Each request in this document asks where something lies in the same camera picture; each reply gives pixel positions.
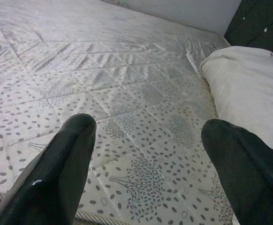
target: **pillow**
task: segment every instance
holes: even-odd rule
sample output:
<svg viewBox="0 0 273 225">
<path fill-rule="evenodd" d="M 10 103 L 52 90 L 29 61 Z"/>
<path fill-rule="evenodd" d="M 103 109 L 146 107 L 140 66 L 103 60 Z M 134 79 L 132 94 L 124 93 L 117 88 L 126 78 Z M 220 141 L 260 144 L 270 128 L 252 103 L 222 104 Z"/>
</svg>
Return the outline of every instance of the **pillow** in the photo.
<svg viewBox="0 0 273 225">
<path fill-rule="evenodd" d="M 273 149 L 273 52 L 240 46 L 201 64 L 219 119 L 244 127 Z"/>
</svg>

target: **white mattress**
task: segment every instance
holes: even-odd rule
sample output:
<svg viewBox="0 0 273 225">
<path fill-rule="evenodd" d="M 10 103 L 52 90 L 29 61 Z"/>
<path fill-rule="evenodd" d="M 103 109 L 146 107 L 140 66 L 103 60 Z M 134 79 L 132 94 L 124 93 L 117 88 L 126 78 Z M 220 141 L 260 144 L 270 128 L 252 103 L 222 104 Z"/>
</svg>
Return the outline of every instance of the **white mattress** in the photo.
<svg viewBox="0 0 273 225">
<path fill-rule="evenodd" d="M 0 1 L 0 199 L 70 115 L 89 113 L 97 139 L 77 217 L 230 224 L 200 141 L 217 114 L 186 58 L 199 65 L 201 46 L 227 44 L 97 0 Z"/>
</svg>

